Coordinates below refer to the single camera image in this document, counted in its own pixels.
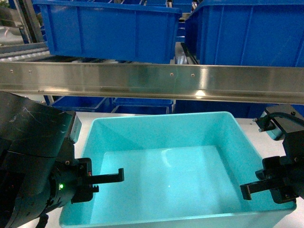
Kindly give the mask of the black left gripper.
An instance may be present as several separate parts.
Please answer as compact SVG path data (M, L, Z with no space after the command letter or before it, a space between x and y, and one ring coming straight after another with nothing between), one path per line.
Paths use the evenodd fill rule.
M79 178L88 177L89 184L116 183L124 181L124 168L118 173L90 176L92 174L92 160L90 158L76 159L75 163L66 165L56 161L49 176L50 196L48 208L60 208L67 203L90 201L92 193L86 193L79 184ZM99 186L90 186L89 192L99 192Z

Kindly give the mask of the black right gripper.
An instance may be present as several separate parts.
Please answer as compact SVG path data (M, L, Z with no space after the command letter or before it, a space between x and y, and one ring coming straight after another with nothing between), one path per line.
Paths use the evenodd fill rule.
M263 168L256 171L259 181L240 185L244 200L252 200L251 194L270 190L277 204L296 201L304 197L304 162L296 158L290 162L286 156L274 156L262 160Z

